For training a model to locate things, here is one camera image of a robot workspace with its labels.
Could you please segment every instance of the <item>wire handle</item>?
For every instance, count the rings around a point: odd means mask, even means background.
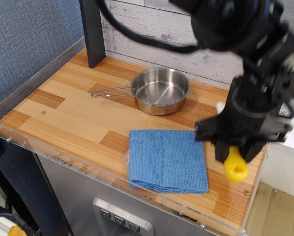
[[[124,96],[131,96],[133,94],[129,93],[129,94],[119,94],[119,95],[109,95],[109,94],[102,94],[102,95],[94,95],[95,93],[103,93],[103,92],[108,92],[111,90],[116,90],[116,89],[127,89],[130,88],[131,86],[123,86],[123,87],[117,87],[117,88],[109,88],[107,90],[102,90],[102,91],[93,91],[91,93],[92,97],[124,97]]]

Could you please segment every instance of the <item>blue towel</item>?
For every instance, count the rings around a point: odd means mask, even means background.
[[[208,191],[203,144],[194,131],[131,130],[129,155],[130,182],[161,193]]]

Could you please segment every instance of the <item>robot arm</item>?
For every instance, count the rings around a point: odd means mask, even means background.
[[[195,139],[215,144],[224,162],[230,146],[250,162],[267,142],[283,142],[294,111],[294,34],[280,22],[282,5],[275,0],[170,0],[191,14],[198,45],[177,47],[136,34],[119,23],[104,0],[96,0],[110,24],[134,41],[173,52],[210,48],[232,51],[243,59],[244,73],[234,78],[221,114],[195,125]],[[282,105],[289,117],[279,115]]]

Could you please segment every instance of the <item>control panel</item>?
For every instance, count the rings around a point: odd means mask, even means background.
[[[102,221],[103,218],[114,221],[118,225],[126,227],[141,236],[153,236],[153,225],[149,221],[142,219],[137,215],[134,215],[100,198],[94,198],[92,206],[97,220],[100,221],[100,227],[105,227],[104,221]]]

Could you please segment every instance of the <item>black cable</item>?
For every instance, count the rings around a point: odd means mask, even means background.
[[[27,236],[39,236],[22,218],[15,213],[0,213],[0,217],[5,217],[17,224]]]
[[[187,45],[187,46],[182,46],[182,47],[178,47],[178,46],[174,46],[172,44],[168,44],[159,40],[155,40],[152,38],[148,38],[145,37],[143,35],[137,34],[134,31],[130,30],[129,28],[127,28],[126,26],[122,25],[120,22],[118,22],[114,16],[112,15],[112,13],[108,10],[104,0],[96,0],[99,9],[101,11],[101,13],[104,15],[104,17],[110,22],[110,24],[117,29],[118,31],[120,31],[122,34],[124,34],[125,36],[127,36],[128,38],[134,40],[135,42],[138,43],[142,43],[145,45],[150,45],[156,48],[162,48],[162,49],[166,49],[172,52],[176,52],[176,53],[183,53],[183,54],[188,54],[188,53],[192,53],[195,52],[199,49],[204,49],[204,46],[200,46],[200,45]]]
[[[289,118],[290,119],[292,119],[292,118],[294,118],[294,109],[292,108],[292,106],[290,105],[290,103],[289,102],[285,102],[285,104],[286,104],[286,106],[288,107],[288,110],[290,111],[290,116],[289,116]]]

